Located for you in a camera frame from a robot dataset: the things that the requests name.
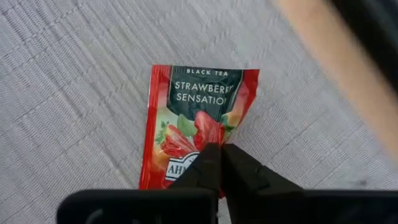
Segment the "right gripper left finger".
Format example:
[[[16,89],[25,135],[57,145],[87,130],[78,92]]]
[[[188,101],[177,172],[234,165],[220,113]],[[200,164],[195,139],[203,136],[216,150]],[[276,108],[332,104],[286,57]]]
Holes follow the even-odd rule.
[[[219,190],[221,180],[221,148],[208,143],[188,169],[169,188],[204,188]]]

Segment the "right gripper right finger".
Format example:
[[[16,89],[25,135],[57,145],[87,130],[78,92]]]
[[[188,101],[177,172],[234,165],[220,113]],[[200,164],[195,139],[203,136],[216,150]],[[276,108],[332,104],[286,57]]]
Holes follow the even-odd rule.
[[[221,147],[221,189],[232,224],[293,224],[303,188],[234,144]]]

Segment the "red strawberry tea bag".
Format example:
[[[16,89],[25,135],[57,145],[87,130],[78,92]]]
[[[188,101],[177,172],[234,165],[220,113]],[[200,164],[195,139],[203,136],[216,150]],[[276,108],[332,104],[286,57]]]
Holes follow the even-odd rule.
[[[226,142],[256,97],[259,73],[154,65],[139,189],[166,189],[208,143]]]

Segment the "grey woven placemat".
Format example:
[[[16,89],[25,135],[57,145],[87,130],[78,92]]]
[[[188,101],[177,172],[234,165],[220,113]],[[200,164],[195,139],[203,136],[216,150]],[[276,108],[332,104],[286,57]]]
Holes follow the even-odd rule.
[[[0,224],[137,188],[154,64],[259,69],[235,144],[302,187],[398,190],[398,162],[270,0],[0,0]]]

